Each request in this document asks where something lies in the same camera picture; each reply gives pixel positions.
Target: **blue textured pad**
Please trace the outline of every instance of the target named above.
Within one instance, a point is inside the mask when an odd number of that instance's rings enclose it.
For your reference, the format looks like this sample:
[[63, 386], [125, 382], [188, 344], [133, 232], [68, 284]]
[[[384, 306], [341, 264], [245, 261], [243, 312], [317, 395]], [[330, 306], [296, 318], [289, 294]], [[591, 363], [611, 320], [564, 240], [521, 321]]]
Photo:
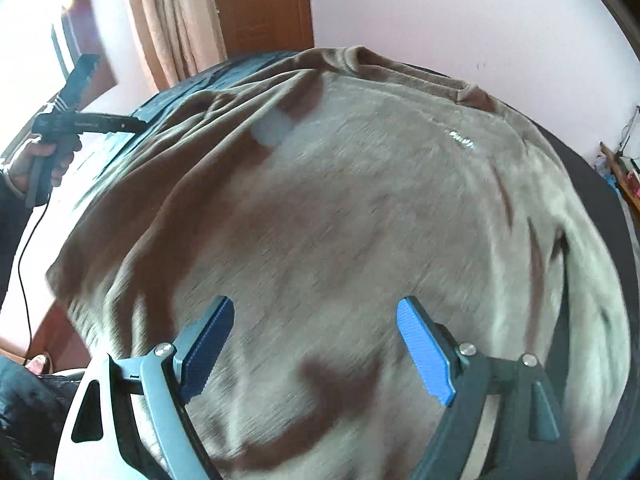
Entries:
[[233, 325], [234, 304], [225, 298], [182, 362], [182, 381], [178, 392], [185, 404], [202, 393]]
[[450, 363], [411, 301], [398, 303], [398, 329], [427, 391], [448, 406], [456, 395]]

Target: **wooden door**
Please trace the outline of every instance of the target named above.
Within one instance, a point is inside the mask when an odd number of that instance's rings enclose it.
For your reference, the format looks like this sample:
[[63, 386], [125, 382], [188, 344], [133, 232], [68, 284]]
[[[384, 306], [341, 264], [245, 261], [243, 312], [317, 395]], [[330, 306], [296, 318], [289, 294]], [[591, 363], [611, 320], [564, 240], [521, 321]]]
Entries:
[[314, 46], [309, 0], [216, 0], [227, 55]]

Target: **white logo on sweatshirt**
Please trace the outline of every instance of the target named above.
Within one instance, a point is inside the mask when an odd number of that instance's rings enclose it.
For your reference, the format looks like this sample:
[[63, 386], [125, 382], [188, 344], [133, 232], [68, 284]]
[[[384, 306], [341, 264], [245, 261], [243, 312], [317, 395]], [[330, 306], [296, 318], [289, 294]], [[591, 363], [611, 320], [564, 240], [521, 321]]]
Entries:
[[476, 145], [474, 144], [474, 142], [472, 140], [465, 139], [465, 137], [460, 136], [460, 134], [458, 132], [451, 132], [449, 134], [449, 137], [453, 137], [460, 144], [462, 144], [463, 146], [466, 146], [468, 148], [471, 148], [472, 150], [476, 147]]

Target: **person's hand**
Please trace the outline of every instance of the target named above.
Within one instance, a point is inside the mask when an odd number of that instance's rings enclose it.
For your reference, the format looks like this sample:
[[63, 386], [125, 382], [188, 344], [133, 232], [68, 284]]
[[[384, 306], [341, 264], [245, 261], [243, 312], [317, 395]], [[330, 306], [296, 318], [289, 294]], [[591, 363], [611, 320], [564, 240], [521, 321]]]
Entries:
[[[82, 143], [80, 137], [78, 138], [76, 145], [74, 146], [74, 152], [80, 151]], [[29, 189], [29, 177], [31, 174], [31, 167], [33, 165], [33, 158], [36, 156], [49, 156], [56, 151], [56, 145], [50, 142], [42, 142], [40, 139], [29, 139], [25, 142], [20, 150], [15, 154], [8, 167], [8, 175], [11, 182], [14, 184], [15, 189], [21, 193], [26, 193]], [[68, 153], [65, 155], [60, 163], [51, 171], [51, 184], [52, 186], [59, 186], [62, 182], [62, 177], [69, 169], [69, 165], [74, 160], [74, 153]]]

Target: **person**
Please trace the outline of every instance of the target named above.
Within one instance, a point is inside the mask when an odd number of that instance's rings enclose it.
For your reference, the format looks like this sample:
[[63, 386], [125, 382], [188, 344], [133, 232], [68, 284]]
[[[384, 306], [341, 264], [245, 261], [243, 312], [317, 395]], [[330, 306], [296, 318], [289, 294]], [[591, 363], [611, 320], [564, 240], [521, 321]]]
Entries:
[[[74, 152], [82, 148], [78, 137]], [[15, 253], [31, 216], [24, 199], [29, 188], [33, 161], [49, 156], [56, 145], [28, 139], [0, 167], [0, 305], [4, 303]], [[67, 153], [51, 173], [53, 186], [60, 186], [74, 153]], [[32, 362], [41, 371], [46, 359]], [[62, 428], [78, 383], [64, 376], [36, 375], [0, 355], [0, 470], [10, 478], [53, 478]]]

